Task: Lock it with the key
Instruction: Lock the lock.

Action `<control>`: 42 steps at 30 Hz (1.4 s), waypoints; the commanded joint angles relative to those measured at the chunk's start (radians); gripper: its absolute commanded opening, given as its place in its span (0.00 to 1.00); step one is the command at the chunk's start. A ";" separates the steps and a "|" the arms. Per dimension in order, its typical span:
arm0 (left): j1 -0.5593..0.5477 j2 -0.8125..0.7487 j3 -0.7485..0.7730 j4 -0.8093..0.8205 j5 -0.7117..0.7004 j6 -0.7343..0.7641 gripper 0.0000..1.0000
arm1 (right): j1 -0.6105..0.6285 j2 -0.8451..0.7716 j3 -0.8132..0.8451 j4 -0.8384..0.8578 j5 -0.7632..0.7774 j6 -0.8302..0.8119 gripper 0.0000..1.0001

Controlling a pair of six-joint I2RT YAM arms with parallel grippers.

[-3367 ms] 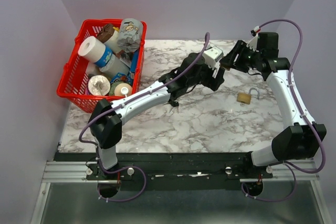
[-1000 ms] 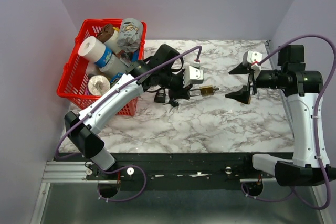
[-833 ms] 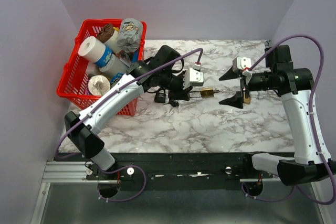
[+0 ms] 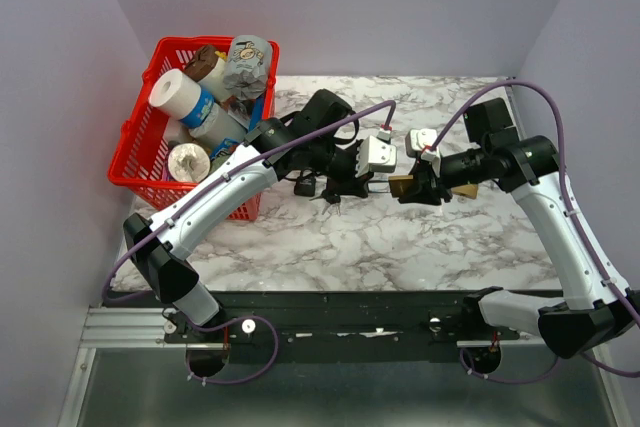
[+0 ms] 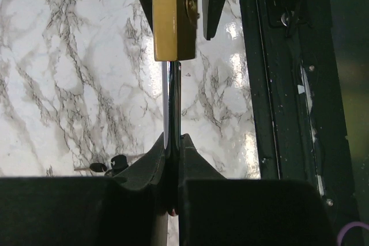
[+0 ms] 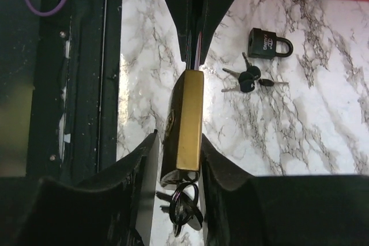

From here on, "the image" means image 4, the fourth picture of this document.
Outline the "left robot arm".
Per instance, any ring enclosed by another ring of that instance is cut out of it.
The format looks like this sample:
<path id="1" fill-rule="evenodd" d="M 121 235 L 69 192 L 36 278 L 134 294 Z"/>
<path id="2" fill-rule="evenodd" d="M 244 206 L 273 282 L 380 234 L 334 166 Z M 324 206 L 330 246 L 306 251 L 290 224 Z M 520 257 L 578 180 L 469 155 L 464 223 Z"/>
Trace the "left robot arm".
<path id="1" fill-rule="evenodd" d="M 222 327 L 220 306 L 187 257 L 206 235 L 250 198 L 290 172 L 309 170 L 338 183 L 358 180 L 355 149 L 337 130 L 360 117 L 338 95 L 320 89 L 300 111 L 260 121 L 211 175 L 155 219 L 124 223 L 129 258 L 164 304 L 184 314 L 201 342 Z"/>

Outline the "black key bunch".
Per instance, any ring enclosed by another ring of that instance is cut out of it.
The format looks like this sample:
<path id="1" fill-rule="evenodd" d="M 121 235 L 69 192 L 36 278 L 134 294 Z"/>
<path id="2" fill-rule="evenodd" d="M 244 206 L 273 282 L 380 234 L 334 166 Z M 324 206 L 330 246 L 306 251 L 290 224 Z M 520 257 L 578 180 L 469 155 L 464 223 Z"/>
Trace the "black key bunch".
<path id="1" fill-rule="evenodd" d="M 329 191 L 327 189 L 323 190 L 319 196 L 311 198 L 311 201 L 322 200 L 324 202 L 324 206 L 321 209 L 321 214 L 334 209 L 337 213 L 340 213 L 341 207 L 341 196 L 333 191 Z"/>

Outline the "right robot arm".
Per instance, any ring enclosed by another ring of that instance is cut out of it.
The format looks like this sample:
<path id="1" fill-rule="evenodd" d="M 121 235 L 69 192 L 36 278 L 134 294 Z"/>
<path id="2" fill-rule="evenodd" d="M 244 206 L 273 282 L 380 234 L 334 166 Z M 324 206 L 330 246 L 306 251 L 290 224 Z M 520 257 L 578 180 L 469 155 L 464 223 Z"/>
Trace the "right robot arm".
<path id="1" fill-rule="evenodd" d="M 560 281 L 563 295 L 545 298 L 489 287 L 467 295 L 460 326 L 480 339 L 495 327 L 542 338 L 557 356 L 569 359 L 626 332 L 639 309 L 639 293 L 621 283 L 618 299 L 610 290 L 616 275 L 603 276 L 590 252 L 601 250 L 580 218 L 568 182 L 560 179 L 559 154 L 544 136 L 520 139 L 506 103 L 494 99 L 471 106 L 463 115 L 473 148 L 430 159 L 421 131 L 406 137 L 416 162 L 406 176 L 390 179 L 401 204 L 438 206 L 457 187 L 494 181 L 524 211 Z"/>

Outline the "brass padlock with keys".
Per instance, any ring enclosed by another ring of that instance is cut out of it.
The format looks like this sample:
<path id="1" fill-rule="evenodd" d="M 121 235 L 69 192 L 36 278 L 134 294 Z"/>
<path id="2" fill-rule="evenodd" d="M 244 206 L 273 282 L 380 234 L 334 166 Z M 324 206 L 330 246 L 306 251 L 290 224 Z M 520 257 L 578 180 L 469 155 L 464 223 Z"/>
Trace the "brass padlock with keys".
<path id="1" fill-rule="evenodd" d="M 368 182 L 368 191 L 374 194 L 389 194 L 393 198 L 399 198 L 408 192 L 413 182 L 412 175 L 373 178 Z"/>

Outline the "black padlock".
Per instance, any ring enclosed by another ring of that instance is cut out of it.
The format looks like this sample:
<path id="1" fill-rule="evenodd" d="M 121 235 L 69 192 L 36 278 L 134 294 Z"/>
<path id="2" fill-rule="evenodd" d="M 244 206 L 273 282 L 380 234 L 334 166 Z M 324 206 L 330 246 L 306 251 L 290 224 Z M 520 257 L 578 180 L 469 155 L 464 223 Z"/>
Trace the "black padlock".
<path id="1" fill-rule="evenodd" d="M 301 173 L 295 180 L 293 192 L 299 197 L 313 198 L 316 192 L 316 176 L 313 173 Z"/>

